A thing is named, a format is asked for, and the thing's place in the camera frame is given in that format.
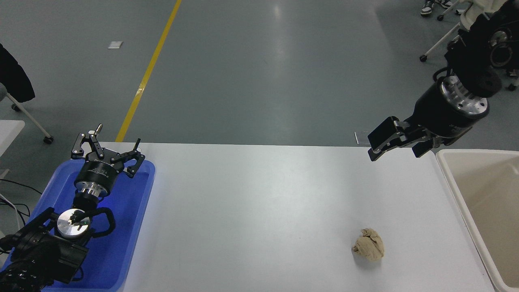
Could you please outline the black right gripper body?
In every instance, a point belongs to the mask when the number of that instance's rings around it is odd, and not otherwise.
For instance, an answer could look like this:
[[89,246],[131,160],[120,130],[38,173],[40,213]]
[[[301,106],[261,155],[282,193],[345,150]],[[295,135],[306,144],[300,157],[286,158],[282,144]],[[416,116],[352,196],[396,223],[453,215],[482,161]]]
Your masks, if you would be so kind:
[[450,146],[473,127],[474,118],[451,105],[440,88],[440,83],[435,82],[426,90],[407,122],[426,129],[441,138],[441,144]]

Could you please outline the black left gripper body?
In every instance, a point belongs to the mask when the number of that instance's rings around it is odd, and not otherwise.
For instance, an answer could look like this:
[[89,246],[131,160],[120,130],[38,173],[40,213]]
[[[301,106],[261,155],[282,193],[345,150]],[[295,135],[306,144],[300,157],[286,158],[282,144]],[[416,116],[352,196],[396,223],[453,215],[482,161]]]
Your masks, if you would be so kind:
[[118,152],[104,152],[103,157],[99,158],[95,152],[88,153],[74,181],[76,189],[86,189],[96,184],[98,189],[112,191],[119,172],[124,168],[120,161],[116,161],[119,156]]

